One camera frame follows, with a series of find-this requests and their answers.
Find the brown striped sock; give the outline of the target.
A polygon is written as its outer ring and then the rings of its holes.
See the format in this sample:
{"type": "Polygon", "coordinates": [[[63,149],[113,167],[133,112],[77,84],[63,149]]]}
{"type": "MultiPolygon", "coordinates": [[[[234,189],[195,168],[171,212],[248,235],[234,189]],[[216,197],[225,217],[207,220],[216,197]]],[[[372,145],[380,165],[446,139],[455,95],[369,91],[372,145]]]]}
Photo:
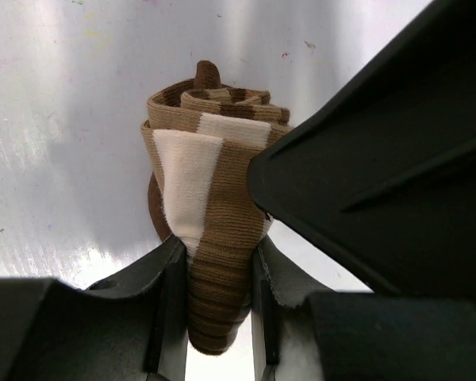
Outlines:
{"type": "Polygon", "coordinates": [[[266,90],[223,84],[208,60],[153,94],[147,112],[149,213],[161,240],[186,248],[190,343],[219,356],[251,309],[251,257],[271,227],[248,192],[248,165],[291,130],[290,112],[266,90]]]}

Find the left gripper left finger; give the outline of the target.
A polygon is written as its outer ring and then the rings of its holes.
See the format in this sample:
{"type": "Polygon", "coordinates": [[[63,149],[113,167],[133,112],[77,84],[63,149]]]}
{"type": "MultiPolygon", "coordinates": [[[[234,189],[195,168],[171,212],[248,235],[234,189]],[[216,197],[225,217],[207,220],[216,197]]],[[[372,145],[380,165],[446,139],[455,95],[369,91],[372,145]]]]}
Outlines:
{"type": "Polygon", "coordinates": [[[85,290],[0,278],[0,380],[182,380],[185,248],[158,248],[85,290]]]}

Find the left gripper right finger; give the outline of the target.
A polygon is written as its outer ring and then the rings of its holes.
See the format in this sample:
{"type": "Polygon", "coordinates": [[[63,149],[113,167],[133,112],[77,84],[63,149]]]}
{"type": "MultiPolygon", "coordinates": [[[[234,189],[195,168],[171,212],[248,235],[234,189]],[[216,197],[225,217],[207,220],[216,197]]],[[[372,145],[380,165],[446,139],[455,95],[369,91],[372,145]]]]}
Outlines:
{"type": "Polygon", "coordinates": [[[252,257],[257,380],[476,380],[476,303],[336,292],[269,238],[252,257]]]}

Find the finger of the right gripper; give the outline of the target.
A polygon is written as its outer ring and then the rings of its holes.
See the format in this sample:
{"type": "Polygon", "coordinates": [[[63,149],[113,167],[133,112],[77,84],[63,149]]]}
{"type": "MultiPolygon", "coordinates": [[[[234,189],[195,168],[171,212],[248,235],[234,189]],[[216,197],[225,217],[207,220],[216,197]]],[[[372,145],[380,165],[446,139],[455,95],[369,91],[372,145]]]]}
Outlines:
{"type": "Polygon", "coordinates": [[[476,1],[429,4],[248,189],[374,291],[476,296],[476,1]]]}

